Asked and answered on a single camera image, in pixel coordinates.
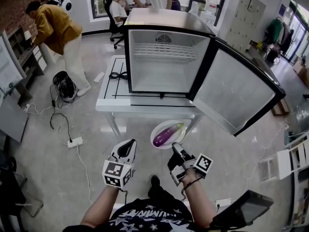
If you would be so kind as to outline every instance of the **purple eggplant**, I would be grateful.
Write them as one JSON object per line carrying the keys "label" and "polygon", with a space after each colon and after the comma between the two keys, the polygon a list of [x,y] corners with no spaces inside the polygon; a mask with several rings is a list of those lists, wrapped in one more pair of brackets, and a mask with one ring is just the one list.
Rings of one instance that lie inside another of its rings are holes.
{"label": "purple eggplant", "polygon": [[181,129],[183,126],[183,123],[178,123],[161,131],[153,140],[154,146],[160,147],[163,145],[174,133],[176,133],[176,131]]}

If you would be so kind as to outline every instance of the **black shoe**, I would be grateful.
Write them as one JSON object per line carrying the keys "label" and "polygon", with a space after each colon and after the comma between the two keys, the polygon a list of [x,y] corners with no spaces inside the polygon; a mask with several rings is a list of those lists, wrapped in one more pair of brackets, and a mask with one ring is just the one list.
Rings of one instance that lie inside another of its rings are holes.
{"label": "black shoe", "polygon": [[151,186],[152,186],[152,187],[153,187],[153,186],[159,186],[159,185],[160,185],[160,179],[159,179],[159,177],[156,176],[156,175],[153,175],[153,176],[151,177],[150,182],[151,182]]}

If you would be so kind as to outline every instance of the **brick wall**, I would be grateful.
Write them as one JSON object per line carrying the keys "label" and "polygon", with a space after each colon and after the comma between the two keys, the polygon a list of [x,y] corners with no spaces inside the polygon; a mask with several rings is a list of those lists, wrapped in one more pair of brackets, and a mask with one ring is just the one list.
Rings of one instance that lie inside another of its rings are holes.
{"label": "brick wall", "polygon": [[5,29],[7,35],[20,26],[30,30],[32,36],[37,34],[34,20],[30,19],[25,10],[31,1],[35,0],[0,0],[0,31]]}

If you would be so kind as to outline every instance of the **drawer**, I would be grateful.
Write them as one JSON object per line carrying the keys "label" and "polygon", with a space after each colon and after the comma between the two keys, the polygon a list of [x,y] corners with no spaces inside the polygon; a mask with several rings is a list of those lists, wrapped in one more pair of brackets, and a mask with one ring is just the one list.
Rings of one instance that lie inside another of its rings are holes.
{"label": "drawer", "polygon": [[34,55],[36,55],[37,53],[38,53],[38,51],[39,51],[40,49],[39,49],[39,47],[38,46],[36,46],[34,49],[33,49],[33,54]]}
{"label": "drawer", "polygon": [[41,53],[41,51],[38,51],[35,55],[34,55],[34,57],[36,58],[36,60],[39,60],[39,58],[42,56],[42,53]]}
{"label": "drawer", "polygon": [[39,62],[40,68],[42,69],[42,71],[44,71],[47,64],[46,64],[45,60],[43,59],[43,57],[41,57],[38,62]]}

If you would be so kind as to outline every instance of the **white plate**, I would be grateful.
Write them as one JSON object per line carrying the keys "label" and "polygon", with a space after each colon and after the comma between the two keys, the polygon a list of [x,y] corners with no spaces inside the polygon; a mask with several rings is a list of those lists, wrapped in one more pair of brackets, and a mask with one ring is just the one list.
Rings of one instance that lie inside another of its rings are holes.
{"label": "white plate", "polygon": [[[165,130],[166,128],[178,124],[178,123],[182,123],[179,120],[168,120],[168,121],[164,121],[163,123],[159,124],[156,128],[154,128],[153,132],[150,135],[150,142],[151,144],[154,146],[153,141],[154,138],[163,130]],[[158,149],[169,149],[172,148],[172,143],[173,142],[177,142],[180,143],[181,140],[184,138],[185,135],[185,126],[181,127],[178,131],[176,131],[176,133],[174,133],[163,145],[161,145],[160,147],[156,147]]]}

